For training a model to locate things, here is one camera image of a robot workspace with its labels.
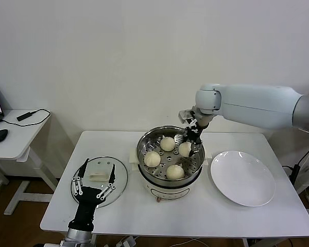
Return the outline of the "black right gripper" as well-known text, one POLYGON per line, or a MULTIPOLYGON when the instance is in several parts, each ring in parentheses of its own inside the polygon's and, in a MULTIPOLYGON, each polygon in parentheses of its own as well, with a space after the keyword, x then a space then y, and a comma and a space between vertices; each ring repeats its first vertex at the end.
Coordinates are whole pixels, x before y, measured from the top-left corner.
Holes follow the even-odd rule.
POLYGON ((200 138, 202 132, 203 128, 200 126, 186 127, 186 130, 183 131, 181 142, 191 143, 189 157, 199 152, 202 145, 202 140, 200 138))

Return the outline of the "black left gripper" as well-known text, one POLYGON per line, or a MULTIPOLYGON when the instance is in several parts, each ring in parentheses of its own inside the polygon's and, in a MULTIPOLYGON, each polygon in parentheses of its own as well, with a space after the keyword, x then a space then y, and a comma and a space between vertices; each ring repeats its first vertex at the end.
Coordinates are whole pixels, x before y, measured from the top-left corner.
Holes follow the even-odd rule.
POLYGON ((75 218, 69 222, 68 228, 74 230, 93 230, 94 229, 94 213, 96 206, 101 204, 106 197, 116 189, 115 181, 115 164, 112 167, 108 186, 103 190, 89 186, 83 186, 82 179, 89 159, 77 169, 72 177, 72 195, 77 197, 79 202, 75 218))

